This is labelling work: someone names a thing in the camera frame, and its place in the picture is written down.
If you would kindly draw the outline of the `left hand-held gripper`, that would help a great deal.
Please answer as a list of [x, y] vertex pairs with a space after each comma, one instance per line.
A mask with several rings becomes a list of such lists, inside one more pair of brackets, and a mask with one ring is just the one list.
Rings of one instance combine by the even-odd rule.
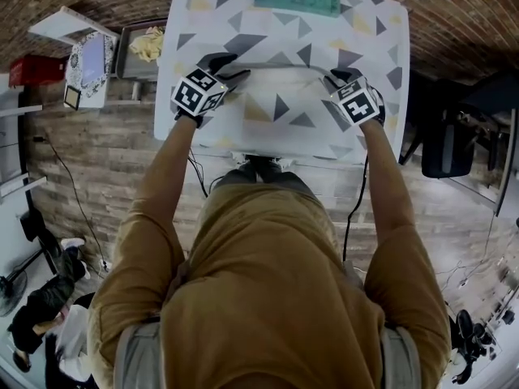
[[217, 72], [238, 58], [236, 53], [209, 53], [203, 56], [193, 68], [180, 78], [170, 97], [175, 107], [174, 120], [190, 118], [200, 128], [204, 115], [214, 110], [227, 92], [234, 91], [251, 75], [249, 69], [233, 74]]

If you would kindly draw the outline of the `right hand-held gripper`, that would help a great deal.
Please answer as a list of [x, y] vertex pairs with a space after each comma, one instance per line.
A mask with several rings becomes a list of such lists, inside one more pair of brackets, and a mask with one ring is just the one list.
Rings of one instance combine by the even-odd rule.
[[360, 126], [369, 120], [384, 124], [384, 99], [357, 68], [331, 69], [330, 75], [322, 78], [322, 83], [332, 103], [351, 126]]

